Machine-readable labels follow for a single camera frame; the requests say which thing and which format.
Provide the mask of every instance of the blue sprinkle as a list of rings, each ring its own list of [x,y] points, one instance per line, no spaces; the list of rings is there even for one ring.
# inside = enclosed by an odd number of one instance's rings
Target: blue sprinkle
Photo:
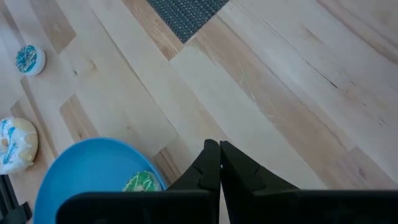
[[[12,133],[15,131],[15,127],[8,129],[8,136],[11,139]]]
[[[7,164],[10,161],[11,154],[14,153],[16,146],[17,146],[17,143],[14,143],[14,144],[12,144],[11,147],[9,147],[7,154],[4,156],[4,159],[2,160],[3,164]]]
[[[4,126],[6,125],[6,123],[7,123],[7,120],[1,121],[1,135],[4,132]]]

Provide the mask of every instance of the donut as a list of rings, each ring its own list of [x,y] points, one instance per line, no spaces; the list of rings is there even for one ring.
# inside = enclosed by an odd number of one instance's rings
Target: donut
[[[33,164],[38,146],[30,121],[5,118],[0,121],[0,174],[13,174]]]
[[[27,45],[17,53],[15,65],[24,75],[39,74],[45,65],[45,52],[33,45]]]
[[[160,190],[162,190],[162,187],[159,180],[153,172],[149,171],[138,172],[123,188],[124,192],[152,192]]]

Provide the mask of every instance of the white frosted donut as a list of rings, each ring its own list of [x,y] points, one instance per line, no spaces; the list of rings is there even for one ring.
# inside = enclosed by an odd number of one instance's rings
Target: white frosted donut
[[[36,129],[22,118],[0,121],[0,174],[20,172],[33,164],[38,146]]]

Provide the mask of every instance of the blue plate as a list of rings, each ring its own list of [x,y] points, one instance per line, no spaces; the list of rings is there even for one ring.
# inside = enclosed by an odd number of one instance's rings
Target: blue plate
[[[133,147],[109,138],[76,143],[51,165],[40,186],[34,209],[34,223],[55,223],[58,208],[66,199],[82,192],[121,192],[139,171],[155,167]]]

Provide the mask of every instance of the gray mat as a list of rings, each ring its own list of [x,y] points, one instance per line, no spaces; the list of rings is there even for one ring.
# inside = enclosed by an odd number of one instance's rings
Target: gray mat
[[[228,0],[147,1],[183,43],[228,2]]]

